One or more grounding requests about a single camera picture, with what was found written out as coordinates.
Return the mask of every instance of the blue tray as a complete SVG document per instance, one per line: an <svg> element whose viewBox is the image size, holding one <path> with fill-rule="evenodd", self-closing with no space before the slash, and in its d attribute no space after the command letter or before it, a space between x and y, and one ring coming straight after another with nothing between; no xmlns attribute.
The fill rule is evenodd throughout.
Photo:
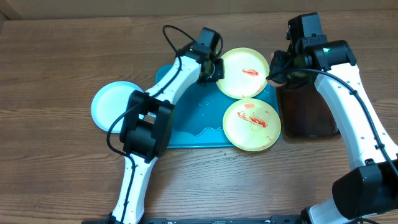
<svg viewBox="0 0 398 224"><path fill-rule="evenodd" d="M155 82L158 83L171 67L172 65L166 65L160 68ZM275 87L266 85L254 98L265 101L279 114ZM223 116L236 101L222 93L216 83L207 83L206 86L194 83L188 87L175 105L168 148L233 146L224 134Z"/></svg>

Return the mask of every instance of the tabletop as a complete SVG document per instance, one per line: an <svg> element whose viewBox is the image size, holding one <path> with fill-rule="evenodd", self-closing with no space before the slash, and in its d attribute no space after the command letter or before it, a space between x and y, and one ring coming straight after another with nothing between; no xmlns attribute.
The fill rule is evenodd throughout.
<svg viewBox="0 0 398 224"><path fill-rule="evenodd" d="M207 26L224 50L249 47L270 62L298 13L6 21L0 36L0 223L104 218L119 197L124 159L90 114L95 93L126 80L148 89L174 53L162 26L193 37ZM398 141L398 11L320 12L328 40L346 40L382 124ZM188 42L169 32L177 47ZM114 143L121 147L118 138ZM156 163L146 217L266 218L299 214L331 196L349 172L341 137L291 139L250 153L172 149ZM396 223L397 212L372 217Z"/></svg>

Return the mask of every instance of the yellow plate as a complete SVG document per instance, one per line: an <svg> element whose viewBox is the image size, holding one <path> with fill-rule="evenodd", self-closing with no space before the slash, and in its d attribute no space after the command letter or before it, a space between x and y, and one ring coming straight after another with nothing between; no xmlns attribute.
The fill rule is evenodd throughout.
<svg viewBox="0 0 398 224"><path fill-rule="evenodd" d="M267 60L253 49L236 48L226 52L224 60L225 77L218 80L218 88L235 99L251 98L267 85L269 74Z"/></svg>
<svg viewBox="0 0 398 224"><path fill-rule="evenodd" d="M272 106L257 99L233 103L225 112L223 129L232 144L246 151L272 146L280 134L279 115Z"/></svg>

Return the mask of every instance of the wall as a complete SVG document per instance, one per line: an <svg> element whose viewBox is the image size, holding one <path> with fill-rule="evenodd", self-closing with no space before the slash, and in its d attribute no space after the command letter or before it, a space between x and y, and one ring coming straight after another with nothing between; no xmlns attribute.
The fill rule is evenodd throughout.
<svg viewBox="0 0 398 224"><path fill-rule="evenodd" d="M10 19L398 9L397 0L1 0Z"/></svg>

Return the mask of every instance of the wood grain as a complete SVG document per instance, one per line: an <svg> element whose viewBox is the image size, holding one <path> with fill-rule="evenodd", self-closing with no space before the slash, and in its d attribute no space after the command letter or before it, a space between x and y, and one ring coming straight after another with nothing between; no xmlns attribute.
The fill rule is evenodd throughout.
<svg viewBox="0 0 398 224"><path fill-rule="evenodd" d="M90 105L105 84L148 89L173 61L162 36L172 24L223 35L225 51L266 56L286 49L296 13L6 21L0 38L0 223L79 223L115 206L123 159L105 143ZM398 141L398 11L320 14L329 40L345 39L382 124ZM187 39L170 31L178 47ZM221 218L295 214L331 195L349 171L341 138L289 139L270 150L169 150L152 172L147 217ZM373 219L396 223L397 212Z"/></svg>

